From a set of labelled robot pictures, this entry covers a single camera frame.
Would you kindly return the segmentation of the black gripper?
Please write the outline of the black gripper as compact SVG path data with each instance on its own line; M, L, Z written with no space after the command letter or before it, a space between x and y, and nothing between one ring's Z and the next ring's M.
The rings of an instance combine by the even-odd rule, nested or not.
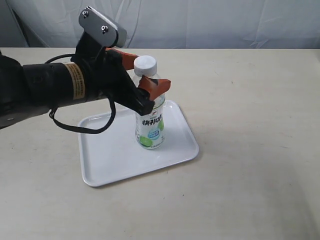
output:
M152 111L155 105L153 100L170 89L171 81L143 75L136 87L128 70L134 69L134 61L138 57L116 48L101 46L84 32L71 61L84 71L87 86L92 85L109 100L144 116Z

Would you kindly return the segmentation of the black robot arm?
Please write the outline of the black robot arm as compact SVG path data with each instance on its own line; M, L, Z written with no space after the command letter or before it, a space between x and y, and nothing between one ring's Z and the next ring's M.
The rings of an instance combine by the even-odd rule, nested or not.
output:
M140 116L151 113L155 99L170 89L168 79L143 76L134 84L128 74L135 54L115 49L83 33L70 63L54 57L42 64L21 65L5 55L0 57L0 127L2 129L43 114L55 118L58 108L108 99L111 115L105 126L91 129L57 122L71 132L100 134L116 117L116 104Z

